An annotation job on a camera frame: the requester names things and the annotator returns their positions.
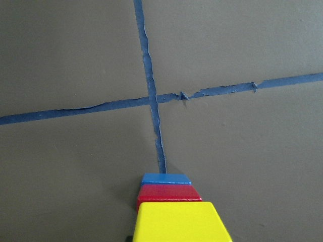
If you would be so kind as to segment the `blue wooden block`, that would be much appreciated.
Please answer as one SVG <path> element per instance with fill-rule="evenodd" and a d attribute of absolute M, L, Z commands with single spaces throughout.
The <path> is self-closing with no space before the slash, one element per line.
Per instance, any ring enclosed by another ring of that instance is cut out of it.
<path fill-rule="evenodd" d="M 144 185 L 192 185 L 192 181 L 185 174 L 173 173 L 145 173 L 140 186 Z"/>

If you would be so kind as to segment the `red wooden block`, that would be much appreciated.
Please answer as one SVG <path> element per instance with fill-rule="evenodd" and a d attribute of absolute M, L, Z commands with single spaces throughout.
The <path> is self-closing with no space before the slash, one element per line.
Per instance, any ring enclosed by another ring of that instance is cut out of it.
<path fill-rule="evenodd" d="M 137 197 L 137 211 L 143 202 L 201 202 L 192 185 L 143 185 Z"/>

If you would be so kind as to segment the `yellow wooden block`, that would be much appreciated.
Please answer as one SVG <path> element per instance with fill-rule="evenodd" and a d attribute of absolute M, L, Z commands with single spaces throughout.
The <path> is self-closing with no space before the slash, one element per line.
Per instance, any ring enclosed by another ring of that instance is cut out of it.
<path fill-rule="evenodd" d="M 232 241 L 211 202 L 144 202 L 133 241 Z"/>

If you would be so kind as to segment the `brown paper table cover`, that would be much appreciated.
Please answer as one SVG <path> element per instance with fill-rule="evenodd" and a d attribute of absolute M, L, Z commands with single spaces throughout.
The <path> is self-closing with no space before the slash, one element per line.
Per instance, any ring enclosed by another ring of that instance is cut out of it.
<path fill-rule="evenodd" d="M 161 168 L 322 241 L 322 1 L 1 1 L 1 241 L 131 241 Z"/>

